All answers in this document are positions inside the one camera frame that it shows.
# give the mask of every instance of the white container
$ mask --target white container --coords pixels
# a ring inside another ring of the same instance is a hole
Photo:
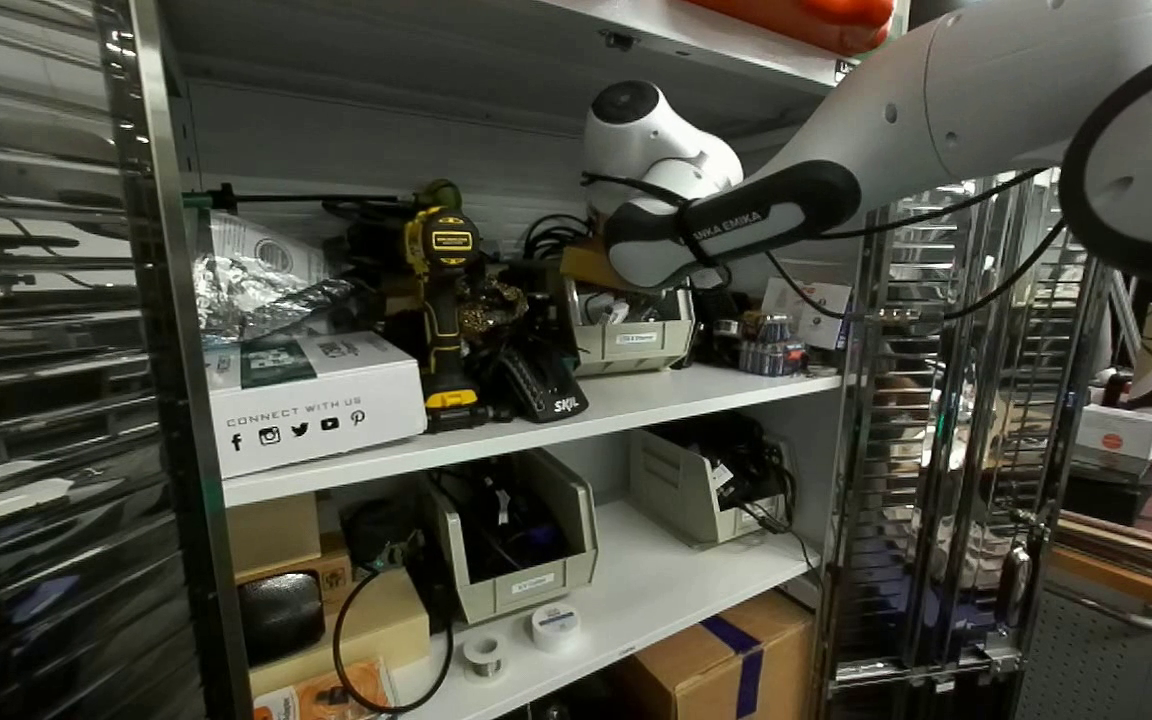
[[[727,479],[733,473],[696,449],[679,449],[657,430],[631,430],[628,494],[689,545],[727,545],[760,533],[745,509],[718,509]],[[782,491],[757,498],[757,510],[780,514]]]
[[[601,545],[596,545],[596,521],[592,521],[592,489],[571,468],[551,458],[549,452],[507,454],[507,463],[520,463],[520,477],[533,485],[537,494],[543,494],[571,556],[533,562],[520,573],[505,573],[492,578],[473,578],[469,547],[463,547],[463,521],[455,505],[436,485],[426,485],[426,510],[436,522],[436,541],[451,567],[455,595],[461,595],[469,625],[484,625],[492,614],[507,614],[533,605],[560,601],[592,582],[592,573],[596,573]]]

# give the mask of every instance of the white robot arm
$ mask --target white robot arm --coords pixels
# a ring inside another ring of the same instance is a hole
[[[1072,157],[1066,225],[1096,256],[1152,276],[1152,0],[983,0],[925,23],[866,56],[757,175],[717,172],[684,201],[601,189],[657,183],[652,158],[699,172],[696,157],[717,157],[652,85],[610,85],[582,127],[608,258],[634,289],[811,238],[932,183]]]

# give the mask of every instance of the white box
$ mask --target white box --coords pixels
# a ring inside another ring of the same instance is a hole
[[[1126,406],[1084,405],[1079,449],[1098,452],[1098,458],[1138,458],[1152,463],[1152,416]]]
[[[218,477],[424,430],[415,359],[371,330],[216,342],[203,359]]]

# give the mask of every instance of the cordless drill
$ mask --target cordless drill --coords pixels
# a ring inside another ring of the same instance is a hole
[[[433,204],[403,225],[403,256],[420,280],[424,301],[424,410],[426,426],[469,426],[481,418],[481,393],[463,373],[461,312],[469,301],[469,262],[481,235],[455,206]]]

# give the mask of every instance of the cardboard box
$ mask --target cardboard box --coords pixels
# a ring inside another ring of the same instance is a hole
[[[765,592],[608,671],[634,720],[809,720],[817,614]]]
[[[321,556],[315,494],[286,494],[225,510],[226,560],[237,578],[301,567]]]
[[[371,330],[210,342],[203,359],[218,477],[424,430],[415,359]]]
[[[330,618],[323,640],[295,656],[280,656],[252,668],[252,695],[295,688],[330,671]],[[349,664],[376,658],[379,668],[403,668],[426,658],[426,613],[403,567],[379,573],[353,605],[339,650]]]
[[[365,690],[367,698],[389,703],[376,658],[353,664],[349,685]],[[365,710],[360,703],[353,703],[334,671],[323,671],[323,677],[256,695],[252,720],[376,720],[376,710]]]

